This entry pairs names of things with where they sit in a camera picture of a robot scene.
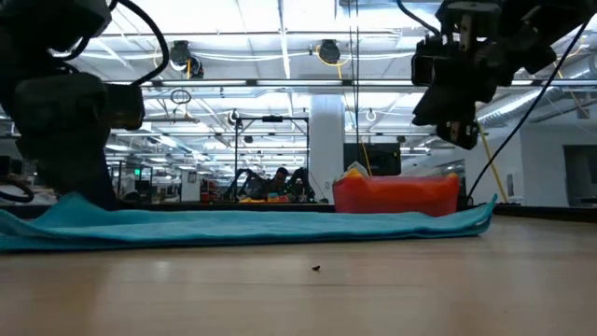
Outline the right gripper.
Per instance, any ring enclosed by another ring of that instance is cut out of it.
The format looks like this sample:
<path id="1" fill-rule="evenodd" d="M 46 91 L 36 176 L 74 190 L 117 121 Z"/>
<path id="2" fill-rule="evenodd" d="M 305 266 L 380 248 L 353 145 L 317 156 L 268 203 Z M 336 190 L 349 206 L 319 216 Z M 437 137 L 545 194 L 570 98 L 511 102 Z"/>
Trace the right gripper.
<path id="1" fill-rule="evenodd" d="M 506 56 L 509 0 L 445 0 L 437 18 L 447 38 L 434 62 L 433 87 L 413 109 L 416 126 L 437 125 L 437 135 L 464 149 L 478 143 L 476 104 L 492 100 Z"/>

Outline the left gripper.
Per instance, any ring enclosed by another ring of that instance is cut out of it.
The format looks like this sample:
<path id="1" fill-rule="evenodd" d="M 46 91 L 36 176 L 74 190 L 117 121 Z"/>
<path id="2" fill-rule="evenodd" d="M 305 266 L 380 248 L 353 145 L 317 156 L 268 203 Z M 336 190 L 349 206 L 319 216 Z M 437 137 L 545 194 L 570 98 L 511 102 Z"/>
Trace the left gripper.
<path id="1" fill-rule="evenodd" d="M 103 147 L 107 89 L 88 73 L 27 79 L 15 89 L 17 146 L 60 196 L 77 193 L 104 210 L 115 210 Z M 81 150 L 81 153 L 69 155 Z"/>

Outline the blue microfiber towel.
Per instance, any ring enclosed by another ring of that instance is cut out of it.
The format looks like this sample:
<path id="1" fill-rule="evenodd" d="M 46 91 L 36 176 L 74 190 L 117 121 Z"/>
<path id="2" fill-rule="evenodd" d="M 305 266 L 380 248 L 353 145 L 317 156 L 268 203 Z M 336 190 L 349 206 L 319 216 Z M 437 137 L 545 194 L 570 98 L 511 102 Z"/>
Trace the blue microfiber towel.
<path id="1" fill-rule="evenodd" d="M 423 213 L 106 211 L 69 195 L 35 219 L 0 210 L 0 253 L 314 244 L 483 234 L 495 200 L 441 217 Z"/>

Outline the black monitor screen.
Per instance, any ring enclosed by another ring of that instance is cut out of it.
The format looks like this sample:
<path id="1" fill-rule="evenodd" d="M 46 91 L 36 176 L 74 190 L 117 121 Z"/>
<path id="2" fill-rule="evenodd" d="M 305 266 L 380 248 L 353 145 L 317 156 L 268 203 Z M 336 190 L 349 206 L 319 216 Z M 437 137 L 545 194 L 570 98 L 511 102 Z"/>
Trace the black monitor screen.
<path id="1" fill-rule="evenodd" d="M 346 143 L 343 145 L 344 170 L 355 161 L 373 175 L 400 175 L 401 150 L 398 143 Z"/>

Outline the red plastic bin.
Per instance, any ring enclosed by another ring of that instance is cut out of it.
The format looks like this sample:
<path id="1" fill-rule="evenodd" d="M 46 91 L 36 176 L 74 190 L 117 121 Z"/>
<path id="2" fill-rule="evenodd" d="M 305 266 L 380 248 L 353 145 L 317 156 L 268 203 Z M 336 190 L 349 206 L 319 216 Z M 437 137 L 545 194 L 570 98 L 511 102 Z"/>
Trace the red plastic bin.
<path id="1" fill-rule="evenodd" d="M 333 184 L 335 210 L 351 214 L 422 213 L 442 217 L 456 212 L 459 178 L 444 176 L 357 176 Z"/>

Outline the white cabinet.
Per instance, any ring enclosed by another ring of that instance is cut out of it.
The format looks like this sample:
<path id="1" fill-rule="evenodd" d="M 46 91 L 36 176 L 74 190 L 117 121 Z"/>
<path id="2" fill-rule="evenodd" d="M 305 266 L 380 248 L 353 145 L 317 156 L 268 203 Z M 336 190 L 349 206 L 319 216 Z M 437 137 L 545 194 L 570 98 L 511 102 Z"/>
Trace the white cabinet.
<path id="1" fill-rule="evenodd" d="M 201 199 L 201 178 L 196 171 L 183 171 L 181 176 L 182 202 L 198 202 Z"/>

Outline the white building column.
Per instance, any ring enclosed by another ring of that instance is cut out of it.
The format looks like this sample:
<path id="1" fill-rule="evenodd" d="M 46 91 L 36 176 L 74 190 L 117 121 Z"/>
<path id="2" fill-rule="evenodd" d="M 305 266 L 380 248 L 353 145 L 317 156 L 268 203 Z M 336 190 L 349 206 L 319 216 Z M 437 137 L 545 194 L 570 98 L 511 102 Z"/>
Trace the white building column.
<path id="1" fill-rule="evenodd" d="M 334 203 L 332 185 L 344 172 L 343 96 L 319 94 L 311 98 L 309 170 L 316 198 Z"/>

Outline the person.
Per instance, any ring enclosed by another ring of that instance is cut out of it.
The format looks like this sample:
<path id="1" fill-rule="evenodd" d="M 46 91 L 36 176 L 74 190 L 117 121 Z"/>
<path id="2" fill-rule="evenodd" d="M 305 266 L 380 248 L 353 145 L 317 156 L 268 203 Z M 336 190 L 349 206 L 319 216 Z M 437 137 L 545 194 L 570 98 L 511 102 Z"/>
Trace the person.
<path id="1" fill-rule="evenodd" d="M 288 171 L 284 167 L 279 167 L 271 180 L 271 192 L 283 194 L 285 192 L 285 181 L 288 177 Z"/>

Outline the black background gantry frame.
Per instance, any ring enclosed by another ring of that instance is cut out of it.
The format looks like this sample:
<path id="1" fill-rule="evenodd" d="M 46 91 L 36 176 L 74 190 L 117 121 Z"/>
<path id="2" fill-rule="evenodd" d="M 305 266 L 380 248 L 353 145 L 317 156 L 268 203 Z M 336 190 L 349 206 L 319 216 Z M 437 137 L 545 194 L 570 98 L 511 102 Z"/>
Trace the black background gantry frame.
<path id="1" fill-rule="evenodd" d="M 237 117 L 234 130 L 234 177 L 229 186 L 251 173 L 261 177 L 275 175 L 280 167 L 290 173 L 298 168 L 309 170 L 310 119 L 307 117 Z"/>

